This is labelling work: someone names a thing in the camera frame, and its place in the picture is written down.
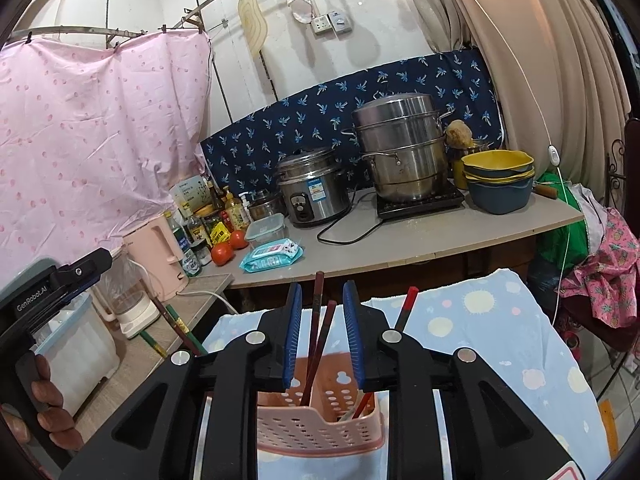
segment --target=sponge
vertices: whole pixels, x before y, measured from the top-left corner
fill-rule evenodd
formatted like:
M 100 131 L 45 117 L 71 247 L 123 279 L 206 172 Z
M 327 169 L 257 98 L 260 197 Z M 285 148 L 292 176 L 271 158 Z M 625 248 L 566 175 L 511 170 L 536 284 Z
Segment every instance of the sponge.
M 464 148 L 472 148 L 474 146 L 471 130 L 464 121 L 452 121 L 451 124 L 447 126 L 445 134 L 447 136 L 447 144 L 452 148 L 463 150 Z

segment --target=tomato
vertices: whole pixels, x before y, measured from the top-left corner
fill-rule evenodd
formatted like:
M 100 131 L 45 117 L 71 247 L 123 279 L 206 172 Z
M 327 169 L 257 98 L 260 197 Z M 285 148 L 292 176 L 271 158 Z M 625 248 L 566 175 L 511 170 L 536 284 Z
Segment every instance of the tomato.
M 219 267 L 226 264 L 233 257 L 234 250 L 229 242 L 217 244 L 211 250 L 211 259 Z
M 244 231 L 242 231 L 242 229 L 233 231 L 231 233 L 231 240 L 229 240 L 229 242 L 234 249 L 244 249 L 245 247 L 247 247 L 247 245 L 249 245 L 249 242 L 244 239 Z

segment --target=rice cooker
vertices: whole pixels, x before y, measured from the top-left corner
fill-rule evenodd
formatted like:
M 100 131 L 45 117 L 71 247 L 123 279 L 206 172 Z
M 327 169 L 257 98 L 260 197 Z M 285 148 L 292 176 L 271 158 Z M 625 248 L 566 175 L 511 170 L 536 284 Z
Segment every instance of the rice cooker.
M 332 148 L 302 151 L 281 160 L 278 186 L 292 224 L 319 225 L 347 211 L 345 175 Z

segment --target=green bag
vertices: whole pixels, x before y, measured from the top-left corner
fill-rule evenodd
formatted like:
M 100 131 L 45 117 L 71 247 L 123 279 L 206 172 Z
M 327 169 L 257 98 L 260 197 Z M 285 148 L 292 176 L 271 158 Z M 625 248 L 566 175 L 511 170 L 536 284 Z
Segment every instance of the green bag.
M 566 200 L 564 199 L 563 184 L 556 173 L 544 173 L 539 182 L 544 182 L 546 186 L 554 187 L 558 190 L 558 199 L 567 202 L 571 207 L 581 211 L 575 197 L 571 194 L 567 186 Z M 569 250 L 566 254 L 564 268 L 561 269 L 564 251 L 566 250 L 566 238 L 569 236 Z M 587 224 L 584 220 L 573 224 L 553 229 L 538 235 L 536 241 L 536 251 L 548 262 L 553 263 L 558 269 L 565 270 L 583 262 L 589 255 L 589 242 L 587 238 Z

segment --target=white cable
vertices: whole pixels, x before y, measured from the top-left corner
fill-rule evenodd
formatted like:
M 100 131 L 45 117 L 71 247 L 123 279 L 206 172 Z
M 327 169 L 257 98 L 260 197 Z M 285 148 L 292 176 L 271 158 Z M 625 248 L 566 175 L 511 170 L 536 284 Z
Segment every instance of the white cable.
M 203 294 L 208 294 L 209 297 L 215 296 L 220 301 L 222 301 L 222 303 L 224 303 L 226 305 L 226 308 L 228 309 L 228 311 L 230 313 L 232 313 L 232 314 L 240 314 L 236 309 L 233 308 L 231 303 L 229 303 L 223 296 L 220 296 L 219 294 L 217 294 L 215 292 L 211 292 L 210 290 L 190 290 L 189 292 L 176 292 L 176 294 L 178 296 L 201 296 Z
M 149 277 L 149 272 L 148 270 L 146 270 L 146 267 L 142 264 L 139 264 L 136 260 L 132 260 L 131 258 L 128 258 L 129 261 L 134 264 L 137 267 L 140 267 L 140 269 L 142 269 L 144 271 L 144 273 L 146 274 L 146 278 L 149 282 L 149 286 L 151 286 L 151 278 Z M 228 309 L 228 311 L 232 314 L 239 314 L 239 312 L 233 308 L 233 306 L 231 305 L 231 303 L 229 303 L 225 298 L 223 298 L 222 296 L 220 296 L 219 294 L 215 293 L 215 292 L 211 292 L 210 290 L 192 290 L 189 292 L 176 292 L 176 294 L 178 296 L 201 296 L 203 294 L 208 294 L 209 297 L 211 296 L 215 296 L 216 298 L 218 298 L 220 301 L 222 301 L 222 303 L 224 303 L 226 305 L 226 308 Z
M 524 78 L 524 81 L 525 81 L 525 83 L 527 83 L 527 87 L 529 88 L 529 92 L 531 93 L 531 97 L 533 97 L 533 102 L 535 102 L 536 108 L 538 108 L 538 112 L 540 113 L 540 117 L 542 118 L 542 123 L 544 124 L 544 127 L 545 127 L 546 136 L 549 139 L 549 147 L 553 148 L 557 153 L 557 150 L 554 148 L 553 142 L 551 141 L 551 135 L 549 134 L 549 128 L 548 128 L 548 126 L 546 126 L 545 115 L 542 113 L 542 108 L 540 108 L 540 105 L 538 104 L 538 100 L 536 99 L 536 95 L 533 93 L 533 88 L 531 88 L 531 85 L 529 84 L 529 79 L 527 78 L 527 75 L 525 74 L 524 69 L 522 68 L 522 65 L 520 64 L 520 60 L 518 60 L 518 57 L 516 56 L 515 52 L 511 48 L 511 45 L 509 45 L 509 42 L 506 40 L 506 38 L 500 32 L 500 29 L 494 23 L 494 20 L 492 20 L 491 17 L 489 16 L 489 14 L 486 12 L 486 10 L 484 10 L 484 7 L 480 4 L 480 2 L 478 0 L 473 0 L 473 1 L 475 1 L 476 5 L 479 7 L 479 9 L 482 10 L 484 15 L 489 20 L 489 22 L 494 26 L 494 29 L 496 30 L 496 32 L 498 34 L 500 34 L 500 37 L 502 38 L 502 40 L 504 41 L 504 44 L 509 49 L 509 52 L 513 56 L 513 59 L 516 60 L 516 63 L 518 64 L 518 68 L 520 69 L 520 72 L 522 72 L 522 76 Z M 567 200 L 566 188 L 564 187 L 564 184 L 563 184 L 564 180 L 562 179 L 562 174 L 560 173 L 560 167 L 557 164 L 554 164 L 554 165 L 555 165 L 556 169 L 558 170 L 558 177 L 560 178 L 560 185 L 562 186 L 562 192 L 564 193 L 564 202 L 568 205 L 569 201 Z M 554 312 L 554 320 L 551 323 L 551 326 L 554 325 L 554 323 L 556 322 L 556 317 L 558 316 L 558 307 L 560 305 L 560 282 L 562 281 L 562 272 L 564 271 L 564 265 L 566 264 L 566 256 L 567 256 L 567 253 L 569 251 L 569 239 L 570 239 L 570 235 L 569 235 L 569 231 L 567 230 L 566 249 L 564 250 L 564 259 L 562 260 L 562 266 L 561 266 L 561 269 L 560 269 L 560 279 L 558 281 L 558 296 L 556 297 L 556 311 Z

